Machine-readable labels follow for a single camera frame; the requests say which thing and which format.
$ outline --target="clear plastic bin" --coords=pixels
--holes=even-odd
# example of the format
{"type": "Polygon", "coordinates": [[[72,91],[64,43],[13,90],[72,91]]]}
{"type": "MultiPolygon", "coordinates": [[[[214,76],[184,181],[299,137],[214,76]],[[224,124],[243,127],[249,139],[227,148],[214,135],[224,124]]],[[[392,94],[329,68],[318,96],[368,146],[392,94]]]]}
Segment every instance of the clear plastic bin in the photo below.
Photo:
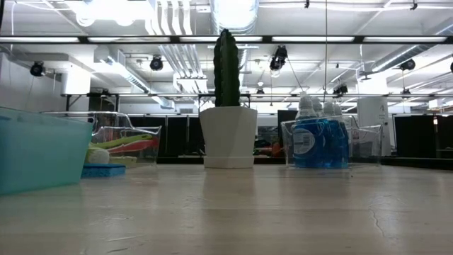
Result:
{"type": "Polygon", "coordinates": [[[92,124],[0,107],[0,194],[78,183],[92,124]]]}
{"type": "MultiPolygon", "coordinates": [[[[349,162],[366,162],[378,164],[382,151],[382,126],[359,127],[353,116],[341,115],[325,118],[309,119],[310,122],[322,120],[339,120],[345,123],[348,134],[349,162]]],[[[296,120],[281,123],[283,147],[285,150],[286,165],[296,167],[294,158],[294,126],[296,120]]]]}
{"type": "Polygon", "coordinates": [[[46,114],[93,123],[86,163],[123,164],[128,168],[156,165],[161,127],[148,127],[146,130],[135,128],[126,114],[116,112],[46,114]]]}

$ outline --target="ceiling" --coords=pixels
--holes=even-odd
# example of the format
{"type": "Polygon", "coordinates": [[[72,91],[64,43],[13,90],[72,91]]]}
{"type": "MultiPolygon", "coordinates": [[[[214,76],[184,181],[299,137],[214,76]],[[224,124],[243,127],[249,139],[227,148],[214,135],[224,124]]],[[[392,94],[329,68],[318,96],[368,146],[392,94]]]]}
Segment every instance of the ceiling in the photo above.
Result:
{"type": "MultiPolygon", "coordinates": [[[[328,6],[363,9],[378,7],[404,7],[398,11],[335,11],[325,10],[322,6],[325,1],[312,0],[310,8],[304,8],[305,1],[262,0],[258,9],[258,20],[255,34],[259,35],[325,35],[326,26],[329,35],[429,35],[430,29],[451,17],[451,9],[417,8],[409,10],[412,0],[335,0],[327,1],[328,6]]],[[[448,0],[417,1],[419,6],[446,6],[453,8],[453,2],[448,0]]],[[[93,25],[84,28],[77,25],[76,15],[71,10],[62,10],[58,13],[49,10],[68,9],[68,6],[80,4],[80,1],[9,1],[6,0],[4,22],[1,28],[2,35],[148,35],[144,21],[137,20],[132,25],[123,27],[115,21],[96,21],[93,25]]],[[[146,8],[147,1],[130,1],[135,10],[146,8]]],[[[209,0],[193,0],[190,2],[192,31],[196,35],[212,34],[211,13],[206,11],[209,0]]],[[[309,93],[322,93],[325,83],[342,74],[346,69],[356,69],[361,62],[373,62],[397,50],[401,45],[363,45],[362,54],[359,45],[287,45],[288,58],[282,68],[281,75],[271,78],[268,61],[275,52],[277,45],[258,45],[257,49],[250,50],[246,74],[243,79],[243,91],[255,93],[259,81],[264,83],[266,93],[273,86],[273,93],[298,92],[300,86],[309,87],[309,93]]],[[[60,45],[17,45],[16,52],[56,52],[66,53],[77,58],[90,68],[96,69],[93,63],[93,45],[66,46],[60,45]]],[[[154,91],[162,93],[177,92],[173,83],[173,70],[164,62],[161,71],[152,72],[149,68],[153,55],[160,54],[158,45],[111,45],[110,52],[122,50],[127,57],[127,67],[133,69],[141,78],[149,82],[154,91]]],[[[206,45],[196,45],[203,73],[207,77],[209,89],[213,88],[213,50],[206,45]]],[[[400,93],[403,83],[406,86],[429,81],[441,74],[450,72],[453,45],[436,46],[413,59],[417,66],[415,71],[406,72],[401,78],[400,70],[388,70],[383,74],[388,82],[389,92],[400,93]],[[430,65],[440,59],[443,61],[430,65]]],[[[355,93],[357,84],[355,71],[343,76],[342,81],[348,85],[349,92],[355,93]]],[[[127,93],[130,85],[119,75],[105,73],[97,75],[91,81],[92,86],[108,87],[111,91],[127,93]]],[[[336,82],[327,85],[328,92],[336,82]]],[[[440,89],[453,86],[451,79],[431,84],[416,91],[420,94],[436,92],[440,89]]]]}

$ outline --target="table surface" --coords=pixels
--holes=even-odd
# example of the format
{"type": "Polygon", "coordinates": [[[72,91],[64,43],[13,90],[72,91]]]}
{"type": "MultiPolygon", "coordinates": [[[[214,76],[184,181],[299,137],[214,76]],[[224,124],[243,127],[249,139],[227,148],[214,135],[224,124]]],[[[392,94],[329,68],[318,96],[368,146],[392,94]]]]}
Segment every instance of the table surface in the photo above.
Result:
{"type": "Polygon", "coordinates": [[[165,165],[0,197],[0,254],[451,254],[453,172],[165,165]]]}

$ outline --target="ductwork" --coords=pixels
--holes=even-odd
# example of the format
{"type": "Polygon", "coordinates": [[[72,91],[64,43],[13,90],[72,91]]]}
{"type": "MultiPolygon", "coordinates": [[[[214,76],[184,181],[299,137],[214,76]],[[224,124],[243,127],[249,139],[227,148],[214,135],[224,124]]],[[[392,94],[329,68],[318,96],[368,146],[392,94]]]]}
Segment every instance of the ductwork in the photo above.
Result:
{"type": "MultiPolygon", "coordinates": [[[[453,35],[453,18],[449,18],[446,21],[442,22],[432,30],[428,31],[428,35],[443,35],[449,36],[453,35]]],[[[378,72],[386,71],[392,67],[398,66],[411,58],[423,53],[436,45],[414,45],[414,46],[405,46],[397,49],[396,51],[390,53],[384,58],[376,61],[371,66],[371,72],[365,72],[365,74],[373,74],[378,72]]]]}
{"type": "MultiPolygon", "coordinates": [[[[227,28],[236,35],[253,34],[258,5],[258,0],[210,0],[213,33],[227,28]]],[[[249,50],[238,50],[239,69],[246,66],[248,54],[249,50]]]]}

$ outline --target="white wall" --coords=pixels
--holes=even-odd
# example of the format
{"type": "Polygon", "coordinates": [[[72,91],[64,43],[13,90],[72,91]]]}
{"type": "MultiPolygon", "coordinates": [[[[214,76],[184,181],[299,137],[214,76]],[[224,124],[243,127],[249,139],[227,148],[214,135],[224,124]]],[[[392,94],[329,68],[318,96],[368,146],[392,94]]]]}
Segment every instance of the white wall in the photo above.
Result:
{"type": "Polygon", "coordinates": [[[62,84],[51,78],[37,78],[30,70],[0,54],[0,106],[23,111],[64,111],[62,84]]]}

